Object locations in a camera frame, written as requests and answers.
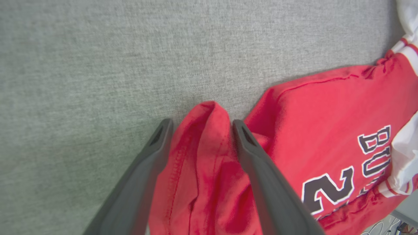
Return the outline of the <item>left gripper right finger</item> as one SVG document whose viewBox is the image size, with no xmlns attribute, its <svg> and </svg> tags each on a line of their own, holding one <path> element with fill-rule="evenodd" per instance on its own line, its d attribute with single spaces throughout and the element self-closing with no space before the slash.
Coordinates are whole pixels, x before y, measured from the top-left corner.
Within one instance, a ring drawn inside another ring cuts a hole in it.
<svg viewBox="0 0 418 235">
<path fill-rule="evenodd" d="M 323 235 L 285 177 L 240 119 L 233 120 L 236 152 L 250 179 L 264 235 Z"/>
</svg>

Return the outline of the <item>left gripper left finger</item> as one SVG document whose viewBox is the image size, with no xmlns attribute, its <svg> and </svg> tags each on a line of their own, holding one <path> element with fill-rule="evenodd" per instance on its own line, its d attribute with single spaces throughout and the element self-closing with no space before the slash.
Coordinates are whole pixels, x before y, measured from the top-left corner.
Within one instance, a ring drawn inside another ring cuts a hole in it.
<svg viewBox="0 0 418 235">
<path fill-rule="evenodd" d="M 85 229 L 85 235 L 146 234 L 156 181 L 167 164 L 173 129 L 172 119 L 160 122 Z"/>
</svg>

